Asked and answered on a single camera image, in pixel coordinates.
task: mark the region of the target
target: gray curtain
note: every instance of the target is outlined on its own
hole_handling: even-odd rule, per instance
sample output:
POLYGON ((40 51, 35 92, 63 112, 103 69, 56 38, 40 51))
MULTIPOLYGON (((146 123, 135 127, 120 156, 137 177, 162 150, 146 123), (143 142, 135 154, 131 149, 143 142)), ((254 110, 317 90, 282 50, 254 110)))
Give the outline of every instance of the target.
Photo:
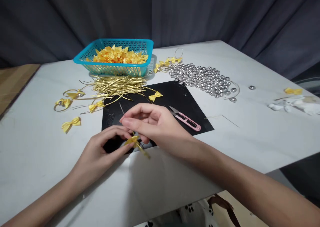
POLYGON ((72 59, 97 38, 223 40, 290 79, 320 61, 320 0, 1 0, 0 10, 1 67, 72 59))

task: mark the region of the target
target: hand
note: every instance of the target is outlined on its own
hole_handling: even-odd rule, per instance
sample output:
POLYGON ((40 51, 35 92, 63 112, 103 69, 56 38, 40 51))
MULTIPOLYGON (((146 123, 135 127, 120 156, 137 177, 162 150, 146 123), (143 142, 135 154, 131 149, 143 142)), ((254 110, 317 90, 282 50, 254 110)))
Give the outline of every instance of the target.
POLYGON ((103 149, 105 143, 116 135, 122 139, 131 138, 130 132, 126 127, 113 125, 91 137, 69 174, 78 180, 79 191, 98 180, 107 169, 132 148, 133 144, 125 145, 111 154, 107 154, 103 149))
POLYGON ((120 123, 138 132, 144 143, 152 139, 160 148, 177 157, 188 154, 186 143, 195 141, 163 106, 139 103, 124 114, 120 123))

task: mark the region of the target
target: person's left hand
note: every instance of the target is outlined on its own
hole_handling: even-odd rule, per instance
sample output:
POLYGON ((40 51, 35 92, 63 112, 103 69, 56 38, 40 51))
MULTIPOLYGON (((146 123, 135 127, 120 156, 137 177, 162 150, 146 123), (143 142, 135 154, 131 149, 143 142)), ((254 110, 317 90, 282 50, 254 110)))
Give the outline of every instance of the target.
POLYGON ((111 154, 107 154, 103 149, 105 143, 116 135, 122 139, 131 138, 130 132, 124 126, 113 125, 91 137, 69 174, 72 178, 76 178, 79 191, 84 190, 98 180, 107 169, 133 147, 133 143, 125 145, 111 154))

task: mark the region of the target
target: pile of gold wire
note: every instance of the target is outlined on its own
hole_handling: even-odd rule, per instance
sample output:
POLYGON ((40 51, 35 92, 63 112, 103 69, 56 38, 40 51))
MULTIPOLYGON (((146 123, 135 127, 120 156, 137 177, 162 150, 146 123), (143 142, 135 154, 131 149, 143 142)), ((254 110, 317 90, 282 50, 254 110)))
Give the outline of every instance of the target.
POLYGON ((97 94, 93 95, 94 99, 112 99, 118 96, 117 99, 106 104, 109 105, 120 98, 133 101, 133 99, 128 96, 131 93, 137 93, 144 96, 143 91, 146 89, 153 90, 148 87, 144 87, 146 80, 143 77, 133 77, 133 76, 92 76, 95 79, 92 82, 84 82, 86 85, 93 86, 92 90, 96 91, 97 94))

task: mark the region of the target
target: pile of silver beads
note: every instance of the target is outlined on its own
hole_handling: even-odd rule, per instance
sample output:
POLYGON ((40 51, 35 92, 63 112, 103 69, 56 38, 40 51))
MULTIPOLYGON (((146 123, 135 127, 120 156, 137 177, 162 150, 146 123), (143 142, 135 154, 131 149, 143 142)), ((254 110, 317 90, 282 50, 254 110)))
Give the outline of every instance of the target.
POLYGON ((169 75, 179 84, 200 88, 216 98, 228 96, 231 92, 237 91, 236 88, 229 90, 230 77, 221 75, 216 68, 196 67, 193 63, 178 63, 177 65, 171 64, 168 69, 169 75))

